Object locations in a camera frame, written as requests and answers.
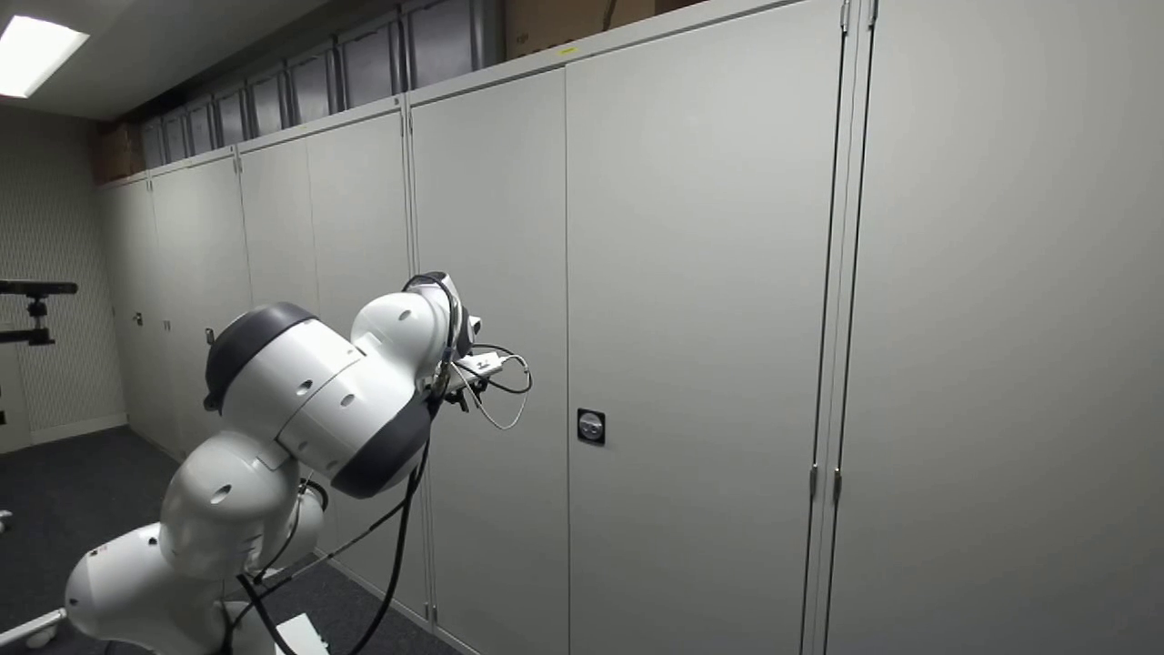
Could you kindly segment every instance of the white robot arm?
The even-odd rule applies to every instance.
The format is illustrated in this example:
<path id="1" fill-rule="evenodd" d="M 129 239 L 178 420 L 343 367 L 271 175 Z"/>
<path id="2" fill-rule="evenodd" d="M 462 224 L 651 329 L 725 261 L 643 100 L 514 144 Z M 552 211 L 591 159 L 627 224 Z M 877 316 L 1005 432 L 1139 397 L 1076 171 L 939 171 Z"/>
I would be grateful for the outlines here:
<path id="1" fill-rule="evenodd" d="M 243 581 L 314 562 L 326 500 L 403 481 L 443 402 L 488 389 L 506 349 L 476 349 L 480 321 L 450 277 L 425 272 L 366 304 L 343 339 L 297 306 L 231 325 L 206 356 L 206 410 L 227 426 L 176 473 L 161 523 L 91 549 L 68 579 L 68 624 L 164 655 L 273 655 Z"/>

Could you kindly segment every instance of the black cable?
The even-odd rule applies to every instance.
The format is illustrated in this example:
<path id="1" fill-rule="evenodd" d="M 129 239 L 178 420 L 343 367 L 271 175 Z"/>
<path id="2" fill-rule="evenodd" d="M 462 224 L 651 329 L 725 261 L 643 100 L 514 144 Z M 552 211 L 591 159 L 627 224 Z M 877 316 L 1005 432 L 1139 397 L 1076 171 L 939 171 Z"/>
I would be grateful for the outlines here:
<path id="1" fill-rule="evenodd" d="M 380 612 L 375 618 L 366 624 L 363 638 L 357 642 L 353 655 L 359 655 L 372 638 L 380 632 L 380 628 L 385 624 L 388 609 L 392 609 L 392 597 L 397 597 L 397 586 L 402 586 L 402 569 L 403 569 L 403 546 L 408 546 L 408 516 L 412 516 L 412 500 L 414 500 L 414 488 L 417 488 L 417 473 L 408 473 L 408 493 L 403 493 L 403 513 L 402 513 L 402 529 L 397 529 L 397 554 L 392 554 L 392 575 L 388 575 L 388 591 L 385 597 L 380 601 Z"/>
<path id="2" fill-rule="evenodd" d="M 271 575 L 271 569 L 290 549 L 295 537 L 297 537 L 297 513 L 303 513 L 303 488 L 295 494 L 295 516 L 290 516 L 290 533 L 280 541 L 280 549 L 258 569 L 255 581 L 263 586 L 263 579 Z"/>
<path id="3" fill-rule="evenodd" d="M 440 362 L 440 375 L 436 375 L 436 395 L 443 395 L 449 387 L 449 364 L 454 364 L 459 356 L 450 353 L 454 341 L 462 339 L 465 325 L 465 309 L 459 306 L 459 295 L 443 285 L 443 277 L 436 281 L 436 287 L 443 290 L 449 304 L 449 336 L 443 336 L 443 362 Z"/>
<path id="4" fill-rule="evenodd" d="M 258 612 L 265 632 L 280 643 L 285 655 L 295 655 L 290 643 L 285 642 L 285 632 L 277 629 L 277 624 L 265 615 L 265 604 L 263 604 L 263 597 L 255 594 L 255 586 L 251 586 L 248 575 L 240 575 L 240 586 L 248 591 L 251 609 Z"/>
<path id="5" fill-rule="evenodd" d="M 425 481 L 425 470 L 431 470 L 431 443 L 425 443 L 425 452 L 421 452 L 421 466 L 417 466 L 417 473 L 414 473 L 414 486 Z M 403 494 L 388 513 L 382 513 L 380 520 L 372 520 L 359 537 L 353 537 L 349 541 L 343 541 L 340 549 L 330 549 L 330 554 L 323 554 L 322 562 L 314 562 L 309 569 L 290 572 L 286 579 L 258 591 L 258 601 L 273 597 L 277 591 L 290 586 L 297 575 L 307 575 L 307 572 L 314 572 L 314 569 L 322 569 L 322 563 L 349 554 L 353 546 L 359 546 L 366 537 L 375 537 L 382 523 L 388 523 L 388 520 L 403 509 L 403 501 L 408 501 L 408 494 Z M 255 601 L 231 624 L 231 632 L 248 618 L 251 609 L 255 609 Z"/>
<path id="6" fill-rule="evenodd" d="M 231 609 L 227 609 L 227 604 L 222 604 L 222 624 L 227 624 L 227 632 L 222 632 L 222 643 L 217 643 L 214 655 L 233 655 L 233 643 L 231 643 L 231 642 L 233 642 L 233 628 L 231 628 L 233 618 L 231 618 Z"/>
<path id="7" fill-rule="evenodd" d="M 476 353 L 476 349 L 494 349 L 494 353 L 506 353 L 511 362 L 516 362 L 522 372 L 523 372 L 523 387 L 503 387 L 503 384 L 494 384 L 494 375 L 476 375 L 474 367 L 465 367 L 465 364 L 459 364 L 459 362 L 454 362 L 454 367 L 462 367 L 462 372 L 474 375 L 476 384 L 485 384 L 485 387 L 490 387 L 490 389 L 497 389 L 497 395 L 511 395 L 511 397 L 523 397 L 523 395 L 536 389 L 536 372 L 522 362 L 522 353 L 514 353 L 514 349 L 506 349 L 506 346 L 494 346 L 494 341 L 474 341 L 474 353 Z"/>
<path id="8" fill-rule="evenodd" d="M 263 586 L 263 579 L 271 575 L 271 569 L 290 549 L 295 537 L 297 537 L 297 516 L 303 516 L 303 493 L 307 486 L 297 488 L 295 494 L 295 516 L 290 516 L 290 533 L 286 538 L 280 541 L 280 549 L 258 569 L 255 575 L 255 586 Z M 251 615 L 255 604 L 248 604 L 240 615 L 233 615 L 233 624 L 227 628 L 227 642 L 233 638 L 233 629 Z"/>

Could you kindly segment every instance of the locker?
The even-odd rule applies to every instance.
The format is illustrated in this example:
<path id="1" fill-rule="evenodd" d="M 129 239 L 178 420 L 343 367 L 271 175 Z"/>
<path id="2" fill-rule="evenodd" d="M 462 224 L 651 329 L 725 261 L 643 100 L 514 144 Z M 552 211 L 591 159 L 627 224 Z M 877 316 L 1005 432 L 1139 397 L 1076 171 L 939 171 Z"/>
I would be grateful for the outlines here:
<path id="1" fill-rule="evenodd" d="M 417 271 L 454 272 L 485 341 L 539 379 L 514 432 L 454 409 L 434 426 L 440 629 L 476 653 L 566 653 L 564 74 L 412 119 Z M 490 410 L 516 404 L 490 395 Z"/>
<path id="2" fill-rule="evenodd" d="M 103 236 L 113 285 L 113 333 L 120 341 L 120 379 L 129 421 L 134 432 L 176 454 L 172 438 L 172 353 L 164 336 L 164 277 L 153 277 L 161 260 L 153 182 L 123 182 L 107 188 Z"/>
<path id="3" fill-rule="evenodd" d="M 1162 653 L 1162 26 L 879 0 L 830 655 Z"/>
<path id="4" fill-rule="evenodd" d="M 840 5 L 566 65 L 571 653 L 799 643 Z"/>
<path id="5" fill-rule="evenodd" d="M 248 312 L 248 239 L 233 159 L 211 159 L 155 179 L 155 214 L 168 227 L 168 349 L 176 362 L 176 440 L 188 454 L 222 421 L 204 410 L 206 333 L 217 336 Z"/>
<path id="6" fill-rule="evenodd" d="M 353 312 L 408 281 L 402 118 L 343 123 L 309 140 L 248 151 L 243 235 L 251 267 L 251 306 L 295 304 L 346 333 Z M 330 494 L 322 554 L 353 538 L 397 506 L 402 493 L 366 501 Z M 388 581 L 397 533 L 375 533 L 340 563 L 363 591 Z M 425 506 L 414 529 L 397 601 L 421 615 L 431 601 Z"/>

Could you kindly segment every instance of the cable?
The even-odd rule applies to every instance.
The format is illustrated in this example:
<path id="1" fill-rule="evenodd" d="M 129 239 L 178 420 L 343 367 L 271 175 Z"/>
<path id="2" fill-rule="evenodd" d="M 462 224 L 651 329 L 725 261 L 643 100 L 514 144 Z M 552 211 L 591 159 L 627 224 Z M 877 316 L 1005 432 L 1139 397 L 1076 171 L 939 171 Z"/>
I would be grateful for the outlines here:
<path id="1" fill-rule="evenodd" d="M 380 601 L 380 612 L 375 618 L 366 624 L 363 638 L 357 642 L 353 655 L 359 655 L 372 638 L 380 632 L 380 628 L 385 624 L 388 609 L 392 609 L 392 597 L 397 597 L 397 586 L 402 586 L 402 569 L 403 569 L 403 546 L 408 546 L 408 516 L 412 516 L 412 494 L 417 488 L 417 473 L 408 473 L 408 493 L 403 493 L 403 513 L 402 513 L 402 529 L 397 529 L 397 554 L 392 554 L 392 575 L 388 575 L 388 591 L 385 597 Z"/>
<path id="2" fill-rule="evenodd" d="M 436 281 L 436 287 L 443 290 L 449 304 L 449 329 L 443 329 L 443 362 L 440 362 L 440 375 L 436 375 L 436 395 L 443 397 L 449 387 L 449 364 L 454 364 L 454 339 L 465 333 L 465 306 L 459 304 L 459 295 L 443 285 L 443 277 Z"/>
<path id="3" fill-rule="evenodd" d="M 255 581 L 263 586 L 263 579 L 271 575 L 271 569 L 290 549 L 295 537 L 297 537 L 297 513 L 303 513 L 303 493 L 295 494 L 295 513 L 290 513 L 290 533 L 286 538 L 280 541 L 280 549 L 258 569 Z"/>
<path id="4" fill-rule="evenodd" d="M 480 387 L 469 387 L 469 389 L 474 389 L 474 409 L 485 416 L 488 426 L 511 432 L 511 431 L 516 431 L 516 421 L 523 420 L 523 404 L 526 404 L 523 397 L 536 389 L 536 372 L 533 372 L 533 364 L 526 364 L 516 349 L 506 349 L 506 346 L 494 346 L 494 341 L 474 341 L 474 346 L 476 346 L 476 349 L 506 353 L 506 356 L 516 362 L 516 367 L 523 372 L 523 387 L 503 387 L 503 384 L 494 384 L 494 375 L 476 375 L 474 367 L 465 367 L 465 364 L 454 362 L 454 367 L 462 367 L 474 384 L 480 384 Z M 516 410 L 514 410 L 511 421 L 497 421 L 497 420 L 485 409 L 485 402 L 480 402 L 485 389 L 497 389 L 497 395 L 522 397 L 522 404 L 516 404 Z"/>
<path id="5" fill-rule="evenodd" d="M 497 395 L 511 395 L 511 397 L 523 397 L 523 395 L 533 395 L 536 389 L 536 372 L 533 372 L 533 364 L 516 353 L 516 349 L 506 349 L 506 346 L 494 346 L 494 341 L 474 341 L 474 353 L 476 349 L 497 349 L 497 353 L 506 353 L 511 362 L 516 362 L 516 367 L 523 372 L 523 387 L 503 387 L 503 384 L 494 384 L 494 375 L 476 375 L 476 372 L 469 372 L 469 367 L 462 367 L 462 372 L 469 372 L 474 379 L 480 379 L 480 384 L 488 384 L 488 387 L 494 387 Z"/>
<path id="6" fill-rule="evenodd" d="M 414 486 L 425 481 L 425 470 L 431 470 L 431 443 L 421 452 L 421 464 L 417 464 L 417 473 L 414 473 Z M 323 554 L 322 562 L 290 572 L 286 579 L 258 591 L 258 601 L 273 597 L 277 591 L 290 586 L 295 579 L 315 572 L 322 563 L 330 563 L 335 557 L 349 554 L 353 546 L 359 546 L 366 537 L 375 537 L 382 523 L 388 523 L 402 509 L 403 509 L 408 494 L 388 509 L 382 513 L 380 520 L 372 520 L 363 533 L 357 533 L 349 541 L 343 541 L 340 549 Z M 255 601 L 231 624 L 231 632 L 248 618 L 248 612 L 255 609 Z"/>
<path id="7" fill-rule="evenodd" d="M 285 642 L 285 632 L 277 629 L 277 624 L 265 615 L 265 604 L 258 601 L 258 594 L 255 594 L 248 575 L 240 575 L 240 586 L 248 591 L 251 609 L 258 612 L 265 632 L 280 643 L 285 655 L 295 655 L 290 643 Z"/>

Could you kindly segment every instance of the gray cabinet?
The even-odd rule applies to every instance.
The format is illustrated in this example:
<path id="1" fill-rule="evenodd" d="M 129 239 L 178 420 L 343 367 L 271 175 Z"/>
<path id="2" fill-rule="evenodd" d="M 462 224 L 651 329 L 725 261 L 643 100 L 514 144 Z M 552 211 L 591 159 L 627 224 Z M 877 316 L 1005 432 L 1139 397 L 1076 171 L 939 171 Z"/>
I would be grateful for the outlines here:
<path id="1" fill-rule="evenodd" d="M 248 151 L 240 179 L 251 306 L 295 304 L 346 333 L 366 299 L 397 290 L 408 281 L 402 165 L 397 113 Z M 366 501 L 330 500 L 322 554 L 385 513 L 402 493 Z M 402 604 L 417 612 L 431 601 L 425 506 L 414 509 L 414 520 Z M 340 569 L 380 594 L 388 581 L 388 557 L 392 529 L 349 549 Z"/>
<path id="2" fill-rule="evenodd" d="M 879 0 L 830 655 L 1162 653 L 1162 26 Z"/>
<path id="3" fill-rule="evenodd" d="M 314 261 L 309 146 L 280 144 L 240 157 L 251 306 L 322 306 Z"/>
<path id="4" fill-rule="evenodd" d="M 566 65 L 575 655 L 797 653 L 838 17 Z"/>
<path id="5" fill-rule="evenodd" d="M 476 653 L 566 653 L 564 74 L 414 111 L 417 271 L 454 272 L 485 339 L 539 375 L 497 432 L 434 426 L 440 629 Z M 503 395 L 488 410 L 516 410 Z"/>
<path id="6" fill-rule="evenodd" d="M 120 341 L 120 375 L 129 421 L 164 452 L 172 438 L 172 353 L 164 336 L 164 290 L 153 251 L 155 211 L 153 182 L 123 182 L 103 196 L 107 261 L 113 281 L 113 325 Z"/>
<path id="7" fill-rule="evenodd" d="M 164 333 L 176 364 L 176 440 L 188 454 L 222 421 L 204 410 L 206 333 L 217 336 L 248 312 L 248 239 L 233 159 L 155 179 L 155 214 L 168 228 L 155 251 L 168 260 Z"/>

